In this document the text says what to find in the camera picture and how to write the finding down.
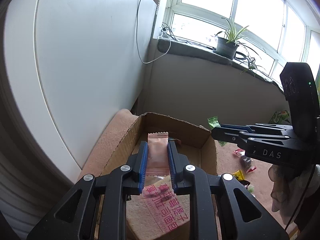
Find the right hand fuzzy sleeve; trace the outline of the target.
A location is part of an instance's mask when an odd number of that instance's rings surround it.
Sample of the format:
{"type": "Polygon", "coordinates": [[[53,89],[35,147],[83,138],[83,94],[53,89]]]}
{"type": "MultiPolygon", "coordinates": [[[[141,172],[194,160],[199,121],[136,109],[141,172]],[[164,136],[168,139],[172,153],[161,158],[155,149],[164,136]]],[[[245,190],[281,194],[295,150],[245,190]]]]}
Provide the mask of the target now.
{"type": "Polygon", "coordinates": [[[273,182],[271,192],[272,211],[279,212],[284,224],[289,222],[300,198],[310,197],[319,188],[319,165],[316,165],[312,180],[307,185],[312,168],[303,171],[295,178],[285,178],[288,175],[284,168],[272,165],[268,170],[268,176],[273,182]]]}

